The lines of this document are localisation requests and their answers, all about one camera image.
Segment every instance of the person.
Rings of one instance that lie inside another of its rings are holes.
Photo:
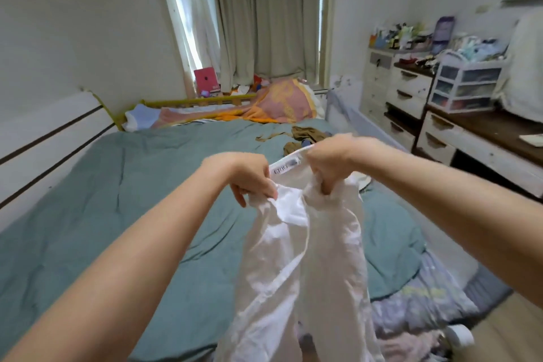
[[[329,193],[353,171],[369,174],[543,307],[543,207],[483,179],[417,158],[377,139],[340,134],[306,157]],[[115,240],[5,357],[12,361],[125,360],[224,187],[277,198],[268,161],[220,153]]]

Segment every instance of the dark stripe on bed rail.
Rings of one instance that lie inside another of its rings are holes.
[[[71,120],[70,122],[56,128],[54,131],[51,131],[45,135],[43,135],[42,137],[40,138],[37,138],[36,140],[30,142],[28,145],[25,145],[23,147],[20,147],[19,149],[17,149],[16,151],[13,151],[11,152],[9,155],[6,155],[4,156],[3,158],[0,159],[0,165],[3,164],[3,163],[6,163],[8,160],[12,160],[13,158],[19,156],[21,153],[23,152],[26,152],[27,150],[29,150],[31,147],[34,147],[36,146],[38,143],[42,143],[44,140],[47,140],[49,138],[51,138],[51,136],[54,136],[56,135],[58,132],[62,132],[64,129],[66,129],[67,127],[70,127],[72,126],[73,124],[76,124],[77,122],[79,122],[81,119],[84,119],[86,118],[87,116],[89,115],[92,115],[95,111],[99,111],[100,109],[102,109],[103,106],[100,105],[100,106],[97,106],[95,107],[94,109],[88,111],[87,113],[84,113],[82,114],[81,116],[78,116],[77,118],[75,118],[74,120]]]
[[[30,189],[32,186],[36,185],[40,180],[45,178],[48,174],[50,174],[52,171],[54,171],[57,167],[62,165],[66,160],[70,159],[72,156],[74,156],[76,153],[78,153],[81,149],[83,149],[85,146],[88,146],[92,142],[94,142],[96,139],[98,139],[100,136],[102,136],[105,132],[107,132],[109,129],[111,129],[113,126],[115,126],[114,123],[103,129],[100,133],[94,135],[92,138],[87,140],[83,145],[79,146],[77,149],[75,149],[70,154],[64,156],[61,160],[59,160],[57,163],[55,163],[53,166],[51,166],[49,169],[47,169],[45,172],[41,173],[39,176],[36,176],[34,179],[32,179],[30,182],[28,182],[25,186],[17,190],[14,194],[0,202],[0,209],[2,209],[4,206],[6,206],[9,202],[13,201],[14,199],[17,199],[19,196],[21,196],[24,192],[26,192],[28,189]]]

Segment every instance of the person's right arm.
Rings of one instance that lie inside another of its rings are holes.
[[[521,295],[543,308],[543,206],[469,173],[373,138],[336,135],[307,154],[323,191],[369,174],[433,221]]]

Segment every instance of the person's left arm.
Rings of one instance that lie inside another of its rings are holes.
[[[31,327],[4,362],[126,360],[180,260],[226,185],[277,198],[259,154],[207,158],[115,240]]]

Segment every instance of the plastic drawer organizer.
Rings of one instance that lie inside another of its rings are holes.
[[[488,111],[492,94],[507,76],[511,60],[468,62],[459,53],[443,53],[430,103],[447,113]]]

